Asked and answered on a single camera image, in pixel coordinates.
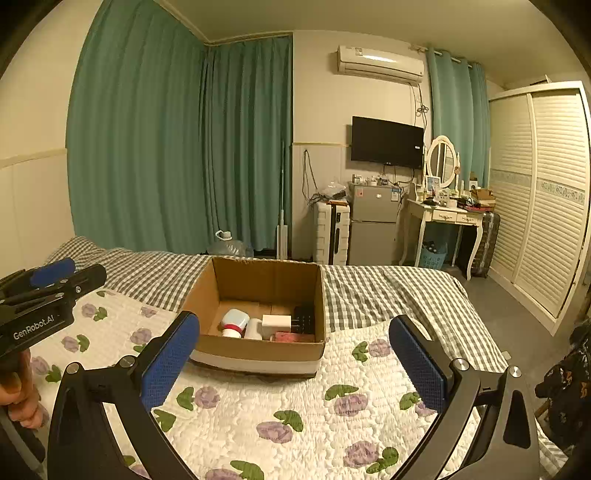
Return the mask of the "person's left hand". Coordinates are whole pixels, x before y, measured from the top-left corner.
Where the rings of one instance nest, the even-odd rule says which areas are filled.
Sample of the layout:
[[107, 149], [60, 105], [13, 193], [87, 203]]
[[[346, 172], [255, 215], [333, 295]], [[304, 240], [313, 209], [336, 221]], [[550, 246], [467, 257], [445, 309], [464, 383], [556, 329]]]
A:
[[27, 429], [38, 429], [43, 424], [40, 396], [33, 384], [30, 350], [19, 354], [16, 372], [1, 373], [0, 404], [8, 408], [11, 421]]

